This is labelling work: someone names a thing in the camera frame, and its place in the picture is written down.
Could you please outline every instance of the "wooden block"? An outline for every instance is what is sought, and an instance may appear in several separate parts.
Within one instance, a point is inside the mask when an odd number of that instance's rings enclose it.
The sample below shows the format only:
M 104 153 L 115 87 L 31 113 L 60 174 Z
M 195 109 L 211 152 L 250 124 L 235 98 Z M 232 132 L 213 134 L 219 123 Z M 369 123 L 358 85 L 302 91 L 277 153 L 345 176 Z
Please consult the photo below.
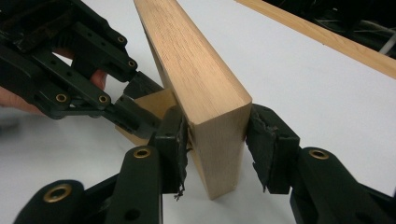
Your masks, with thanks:
M 163 119 L 166 111 L 177 104 L 174 94 L 171 90 L 165 89 L 163 91 L 158 91 L 152 93 L 147 96 L 143 96 L 141 98 L 135 99 L 135 103 L 137 103 L 140 107 L 146 109 L 151 112 L 159 119 Z M 127 133 L 125 130 L 116 126 L 116 129 L 122 133 L 125 137 L 127 137 L 131 142 L 134 143 L 135 146 L 145 146 L 148 144 L 148 139 L 143 139 L 136 137 L 133 134 Z
M 239 178 L 251 97 L 175 0 L 134 0 L 162 74 L 189 123 L 210 199 Z
M 289 28 L 307 35 L 318 42 L 335 49 L 346 56 L 364 63 L 367 66 L 389 76 L 396 78 L 396 60 L 383 55 L 373 49 L 364 47 L 341 35 L 326 30 L 310 21 L 306 21 L 278 7 L 274 7 L 262 0 L 236 0 L 250 7 L 262 15 L 278 21 Z

